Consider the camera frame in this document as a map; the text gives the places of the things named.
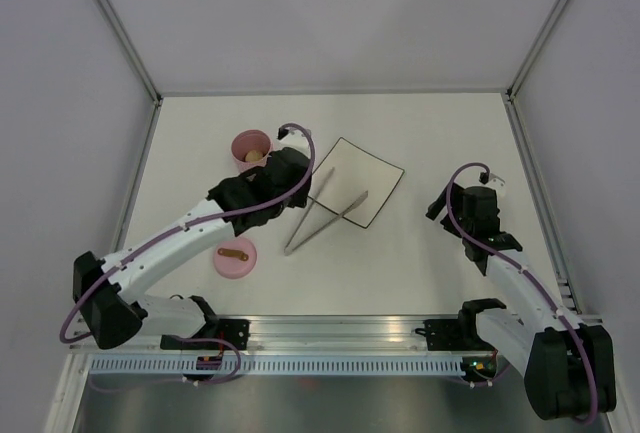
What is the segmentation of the beige bun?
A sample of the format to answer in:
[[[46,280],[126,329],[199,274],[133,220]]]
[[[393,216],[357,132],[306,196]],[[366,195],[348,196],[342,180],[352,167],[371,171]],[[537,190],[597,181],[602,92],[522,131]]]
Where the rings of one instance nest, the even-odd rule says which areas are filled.
[[[246,153],[244,161],[246,163],[256,163],[264,157],[264,154],[260,150],[250,150]]]

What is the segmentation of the metal tongs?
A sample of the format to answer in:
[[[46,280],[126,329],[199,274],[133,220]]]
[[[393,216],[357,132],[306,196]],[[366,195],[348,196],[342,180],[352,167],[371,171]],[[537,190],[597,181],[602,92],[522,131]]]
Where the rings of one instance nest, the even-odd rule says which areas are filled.
[[[369,192],[364,190],[357,197],[346,203],[338,212],[327,210],[320,204],[320,198],[333,182],[334,173],[335,169],[330,168],[319,183],[314,196],[309,198],[304,213],[284,245],[283,254],[285,256],[292,255],[339,220],[344,219],[349,213],[357,210],[368,199]]]

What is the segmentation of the pink round container lid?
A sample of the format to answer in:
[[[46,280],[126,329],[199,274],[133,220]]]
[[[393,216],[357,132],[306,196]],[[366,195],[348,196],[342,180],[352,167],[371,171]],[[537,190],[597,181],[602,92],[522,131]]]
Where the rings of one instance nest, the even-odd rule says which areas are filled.
[[[221,277],[238,280],[255,268],[257,259],[254,243],[247,238],[237,237],[214,248],[213,266]]]

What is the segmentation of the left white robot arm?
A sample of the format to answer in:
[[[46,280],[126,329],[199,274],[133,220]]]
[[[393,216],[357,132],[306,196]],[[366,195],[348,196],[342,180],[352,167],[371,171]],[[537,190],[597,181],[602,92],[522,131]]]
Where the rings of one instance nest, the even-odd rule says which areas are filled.
[[[222,180],[205,199],[162,232],[103,258],[92,252],[74,262],[73,311],[103,350],[136,336],[161,336],[169,349],[190,342],[206,349],[218,337],[219,319],[206,300],[158,298],[148,290],[201,252],[302,208],[311,186],[314,154],[284,147],[264,166]]]

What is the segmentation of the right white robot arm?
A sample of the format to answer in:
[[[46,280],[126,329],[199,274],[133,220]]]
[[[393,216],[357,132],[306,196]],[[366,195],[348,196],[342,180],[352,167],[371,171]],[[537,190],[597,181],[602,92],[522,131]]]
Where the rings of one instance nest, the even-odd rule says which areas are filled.
[[[522,245],[500,227],[497,193],[447,185],[426,216],[460,238],[466,258],[504,295],[464,302],[456,334],[462,345],[500,353],[524,381],[543,420],[587,422],[617,406],[612,338],[588,325],[545,287]]]

